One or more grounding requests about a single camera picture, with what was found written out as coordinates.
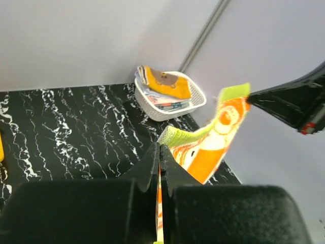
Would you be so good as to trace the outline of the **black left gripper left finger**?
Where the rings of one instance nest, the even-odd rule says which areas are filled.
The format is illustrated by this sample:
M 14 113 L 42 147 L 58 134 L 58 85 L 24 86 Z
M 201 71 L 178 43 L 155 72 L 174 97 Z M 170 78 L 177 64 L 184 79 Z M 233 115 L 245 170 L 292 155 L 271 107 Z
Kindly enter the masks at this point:
M 1 243 L 153 243 L 160 146 L 116 179 L 21 184 L 1 212 Z

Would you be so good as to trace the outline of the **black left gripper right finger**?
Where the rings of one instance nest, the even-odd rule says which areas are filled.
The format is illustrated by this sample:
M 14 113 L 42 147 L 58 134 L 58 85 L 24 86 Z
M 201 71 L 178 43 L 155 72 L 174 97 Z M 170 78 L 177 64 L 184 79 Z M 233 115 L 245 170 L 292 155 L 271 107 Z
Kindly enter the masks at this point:
M 164 243 L 311 243 L 301 213 L 276 186 L 203 185 L 160 147 Z

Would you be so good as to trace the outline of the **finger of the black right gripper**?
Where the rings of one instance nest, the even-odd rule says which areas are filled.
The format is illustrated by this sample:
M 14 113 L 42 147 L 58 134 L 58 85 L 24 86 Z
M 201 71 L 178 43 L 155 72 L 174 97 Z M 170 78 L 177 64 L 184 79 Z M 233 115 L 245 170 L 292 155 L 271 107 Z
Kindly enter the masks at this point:
M 324 130 L 324 63 L 294 81 L 251 93 L 247 102 L 301 134 Z

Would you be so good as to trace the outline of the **orange white patterned towel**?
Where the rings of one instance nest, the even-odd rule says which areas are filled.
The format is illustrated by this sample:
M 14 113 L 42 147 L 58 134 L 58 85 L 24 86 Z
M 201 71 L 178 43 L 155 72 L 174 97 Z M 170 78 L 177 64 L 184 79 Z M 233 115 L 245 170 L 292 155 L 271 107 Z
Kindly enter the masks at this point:
M 217 98 L 214 118 L 204 127 L 188 132 L 167 126 L 158 143 L 167 145 L 176 162 L 198 182 L 205 184 L 219 168 L 245 119 L 250 84 L 223 88 Z

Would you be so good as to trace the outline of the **brown yellow bear towel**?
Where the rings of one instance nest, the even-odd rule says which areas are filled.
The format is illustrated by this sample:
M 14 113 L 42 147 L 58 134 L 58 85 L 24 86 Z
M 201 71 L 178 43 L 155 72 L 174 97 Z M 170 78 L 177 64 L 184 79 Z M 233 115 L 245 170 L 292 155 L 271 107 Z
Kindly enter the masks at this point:
M 157 71 L 155 69 L 153 69 L 153 76 L 155 78 L 155 81 L 153 88 L 150 88 L 151 90 L 159 94 L 179 99 L 191 98 L 189 83 L 186 78 L 162 71 Z

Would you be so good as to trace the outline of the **white waffle towel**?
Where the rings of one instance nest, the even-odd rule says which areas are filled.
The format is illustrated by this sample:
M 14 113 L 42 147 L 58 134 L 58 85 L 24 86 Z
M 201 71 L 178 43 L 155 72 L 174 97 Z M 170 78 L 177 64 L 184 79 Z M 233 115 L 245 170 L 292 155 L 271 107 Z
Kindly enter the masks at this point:
M 140 82 L 148 88 L 153 88 L 155 78 L 153 69 L 149 66 L 137 66 L 137 73 L 140 77 Z

